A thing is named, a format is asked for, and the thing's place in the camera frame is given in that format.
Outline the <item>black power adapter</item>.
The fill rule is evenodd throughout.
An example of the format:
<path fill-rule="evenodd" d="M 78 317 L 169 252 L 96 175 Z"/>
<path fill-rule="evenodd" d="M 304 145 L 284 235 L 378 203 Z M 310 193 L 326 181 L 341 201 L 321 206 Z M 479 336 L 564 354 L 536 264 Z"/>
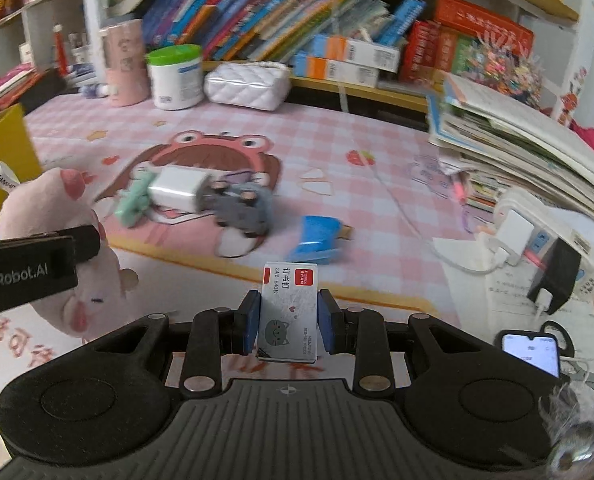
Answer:
<path fill-rule="evenodd" d="M 545 315 L 552 315 L 572 296 L 579 271 L 580 253 L 562 238 L 558 238 L 542 259 L 527 298 Z"/>

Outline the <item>lower blue orange box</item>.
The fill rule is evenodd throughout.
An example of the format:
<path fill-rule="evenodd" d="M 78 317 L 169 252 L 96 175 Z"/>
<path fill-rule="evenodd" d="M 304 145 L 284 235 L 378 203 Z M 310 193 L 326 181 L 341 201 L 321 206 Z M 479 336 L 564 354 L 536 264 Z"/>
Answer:
<path fill-rule="evenodd" d="M 295 55 L 293 72 L 296 77 L 338 81 L 342 84 L 355 84 L 367 88 L 377 86 L 379 75 L 376 68 L 317 58 L 303 51 Z"/>

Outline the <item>white staples box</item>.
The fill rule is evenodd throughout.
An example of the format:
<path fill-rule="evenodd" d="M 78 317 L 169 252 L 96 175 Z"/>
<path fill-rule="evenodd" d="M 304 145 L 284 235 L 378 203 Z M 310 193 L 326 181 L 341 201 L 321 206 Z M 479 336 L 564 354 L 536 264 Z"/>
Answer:
<path fill-rule="evenodd" d="M 262 274 L 258 358 L 312 364 L 317 341 L 318 266 L 267 263 Z"/>

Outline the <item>blue orange box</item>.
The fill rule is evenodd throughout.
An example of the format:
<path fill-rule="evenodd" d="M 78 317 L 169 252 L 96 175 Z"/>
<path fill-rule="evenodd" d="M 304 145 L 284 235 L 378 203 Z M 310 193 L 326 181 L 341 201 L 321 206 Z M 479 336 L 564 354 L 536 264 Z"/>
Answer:
<path fill-rule="evenodd" d="M 377 86 L 379 75 L 376 68 L 317 58 L 303 51 L 295 55 L 293 72 L 296 77 L 338 81 L 342 84 L 355 84 L 367 88 Z"/>
<path fill-rule="evenodd" d="M 315 35 L 311 52 L 317 58 L 376 68 L 388 73 L 397 73 L 400 66 L 399 49 L 343 36 Z"/>

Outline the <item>stack of paper books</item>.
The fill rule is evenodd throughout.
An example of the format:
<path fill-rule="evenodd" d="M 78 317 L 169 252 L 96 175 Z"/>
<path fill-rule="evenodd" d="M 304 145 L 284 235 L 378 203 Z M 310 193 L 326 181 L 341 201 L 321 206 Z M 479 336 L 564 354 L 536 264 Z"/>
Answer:
<path fill-rule="evenodd" d="M 510 96 L 448 75 L 427 101 L 428 141 L 463 186 L 463 202 L 491 212 L 510 188 L 594 220 L 594 149 L 576 132 Z"/>

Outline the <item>white power adapter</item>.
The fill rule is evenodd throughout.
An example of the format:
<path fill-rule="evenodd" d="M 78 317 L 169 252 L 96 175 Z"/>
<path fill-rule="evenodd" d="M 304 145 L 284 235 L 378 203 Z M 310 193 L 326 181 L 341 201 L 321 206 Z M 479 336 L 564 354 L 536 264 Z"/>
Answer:
<path fill-rule="evenodd" d="M 210 181 L 208 171 L 166 166 L 148 185 L 148 195 L 159 207 L 196 214 L 201 211 L 201 201 Z"/>

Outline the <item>row of leaning books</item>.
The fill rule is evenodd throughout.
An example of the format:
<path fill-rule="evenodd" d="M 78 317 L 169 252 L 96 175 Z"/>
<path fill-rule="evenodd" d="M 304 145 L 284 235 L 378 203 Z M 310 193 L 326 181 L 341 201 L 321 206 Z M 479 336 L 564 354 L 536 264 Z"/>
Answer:
<path fill-rule="evenodd" d="M 273 61 L 301 54 L 339 58 L 345 40 L 399 52 L 423 0 L 152 0 L 143 15 L 146 48 L 197 44 L 213 62 Z"/>

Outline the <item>pink cylindrical container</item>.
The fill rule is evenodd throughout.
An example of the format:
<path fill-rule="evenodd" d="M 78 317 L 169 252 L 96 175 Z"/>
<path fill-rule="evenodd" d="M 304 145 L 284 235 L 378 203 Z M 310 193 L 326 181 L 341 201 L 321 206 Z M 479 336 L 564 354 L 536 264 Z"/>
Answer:
<path fill-rule="evenodd" d="M 126 107 L 151 95 L 142 21 L 122 21 L 100 31 L 111 106 Z"/>

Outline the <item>smartphone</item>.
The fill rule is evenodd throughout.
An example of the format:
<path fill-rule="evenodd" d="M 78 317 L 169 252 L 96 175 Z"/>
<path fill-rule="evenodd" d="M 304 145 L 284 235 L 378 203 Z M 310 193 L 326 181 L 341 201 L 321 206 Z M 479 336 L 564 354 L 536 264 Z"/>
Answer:
<path fill-rule="evenodd" d="M 496 346 L 553 377 L 560 377 L 560 347 L 556 338 L 531 330 L 501 330 Z"/>

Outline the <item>white plug in strip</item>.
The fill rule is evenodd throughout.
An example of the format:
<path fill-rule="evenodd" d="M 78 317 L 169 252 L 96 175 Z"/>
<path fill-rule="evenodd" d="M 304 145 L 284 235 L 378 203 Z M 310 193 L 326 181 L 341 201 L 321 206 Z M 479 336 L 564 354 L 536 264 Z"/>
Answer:
<path fill-rule="evenodd" d="M 509 210 L 496 233 L 496 258 L 500 263 L 516 266 L 528 245 L 534 225 L 516 210 Z"/>

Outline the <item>pink plush pig toy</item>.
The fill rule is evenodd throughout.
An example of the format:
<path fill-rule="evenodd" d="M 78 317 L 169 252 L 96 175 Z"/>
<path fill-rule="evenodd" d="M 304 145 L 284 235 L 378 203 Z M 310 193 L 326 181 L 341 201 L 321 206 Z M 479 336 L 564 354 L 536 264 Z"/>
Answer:
<path fill-rule="evenodd" d="M 128 323 L 137 284 L 110 248 L 102 222 L 85 203 L 79 171 L 53 168 L 14 188 L 0 211 L 0 240 L 20 246 L 30 288 L 24 298 L 56 330 L 93 339 Z"/>

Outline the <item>red boxed book set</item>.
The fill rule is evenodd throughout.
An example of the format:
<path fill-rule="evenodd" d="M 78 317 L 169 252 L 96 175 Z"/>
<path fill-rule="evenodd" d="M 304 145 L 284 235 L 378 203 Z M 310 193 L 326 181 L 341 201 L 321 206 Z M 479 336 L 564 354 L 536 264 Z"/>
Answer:
<path fill-rule="evenodd" d="M 446 73 L 466 70 L 468 50 L 486 42 L 515 56 L 532 52 L 534 33 L 466 0 L 433 0 L 409 27 L 398 78 L 438 84 Z"/>

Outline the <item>white jar green lid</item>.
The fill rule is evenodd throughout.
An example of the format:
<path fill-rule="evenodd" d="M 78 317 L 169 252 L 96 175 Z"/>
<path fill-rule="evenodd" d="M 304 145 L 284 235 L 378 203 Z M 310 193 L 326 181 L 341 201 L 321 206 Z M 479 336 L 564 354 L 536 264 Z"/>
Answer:
<path fill-rule="evenodd" d="M 154 104 L 186 110 L 204 99 L 203 52 L 197 44 L 175 44 L 145 55 Z"/>

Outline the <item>grey toy car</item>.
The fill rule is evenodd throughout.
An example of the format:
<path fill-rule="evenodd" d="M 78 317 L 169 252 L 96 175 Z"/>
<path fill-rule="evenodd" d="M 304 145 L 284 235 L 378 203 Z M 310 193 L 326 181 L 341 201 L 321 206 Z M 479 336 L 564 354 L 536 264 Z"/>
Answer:
<path fill-rule="evenodd" d="M 255 182 L 214 180 L 207 186 L 201 211 L 210 211 L 222 228 L 241 231 L 246 237 L 267 235 L 273 225 L 273 194 Z"/>

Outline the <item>mint green comb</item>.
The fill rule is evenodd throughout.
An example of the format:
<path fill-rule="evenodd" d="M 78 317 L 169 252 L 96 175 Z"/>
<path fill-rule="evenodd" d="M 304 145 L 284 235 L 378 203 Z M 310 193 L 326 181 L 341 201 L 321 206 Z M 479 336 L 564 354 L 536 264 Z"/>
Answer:
<path fill-rule="evenodd" d="M 148 188 L 157 174 L 148 169 L 138 170 L 135 177 L 132 177 L 127 188 L 119 192 L 119 202 L 114 210 L 114 215 L 124 228 L 133 228 L 137 225 L 151 206 Z"/>

